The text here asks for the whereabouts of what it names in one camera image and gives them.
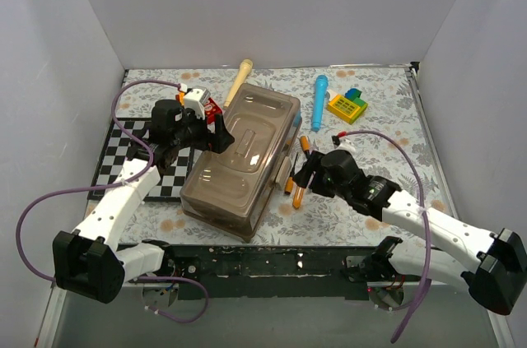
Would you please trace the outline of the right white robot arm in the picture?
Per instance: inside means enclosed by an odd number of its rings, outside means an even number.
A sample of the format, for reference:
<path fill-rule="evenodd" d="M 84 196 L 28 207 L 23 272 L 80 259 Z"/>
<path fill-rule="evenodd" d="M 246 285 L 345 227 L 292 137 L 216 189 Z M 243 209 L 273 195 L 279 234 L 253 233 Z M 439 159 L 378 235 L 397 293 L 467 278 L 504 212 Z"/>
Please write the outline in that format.
<path fill-rule="evenodd" d="M 340 197 L 354 211 L 424 237 L 439 252 L 431 256 L 434 281 L 467 289 L 485 309 L 509 315 L 526 286 L 526 251 L 508 229 L 495 234 L 466 225 L 435 209 L 422 218 L 417 199 L 398 184 L 366 175 L 345 150 L 314 151 L 294 182 L 323 197 Z"/>

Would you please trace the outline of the taupe plastic tool box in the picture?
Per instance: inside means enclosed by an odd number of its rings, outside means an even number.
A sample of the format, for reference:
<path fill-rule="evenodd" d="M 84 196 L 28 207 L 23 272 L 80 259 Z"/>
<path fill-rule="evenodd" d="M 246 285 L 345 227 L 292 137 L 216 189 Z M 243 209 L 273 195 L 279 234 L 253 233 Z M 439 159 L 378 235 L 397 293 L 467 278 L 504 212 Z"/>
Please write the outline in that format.
<path fill-rule="evenodd" d="M 185 215 L 249 242 L 274 190 L 283 188 L 290 174 L 301 102 L 244 84 L 224 120 L 234 143 L 221 154 L 207 151 L 197 158 L 180 198 Z"/>

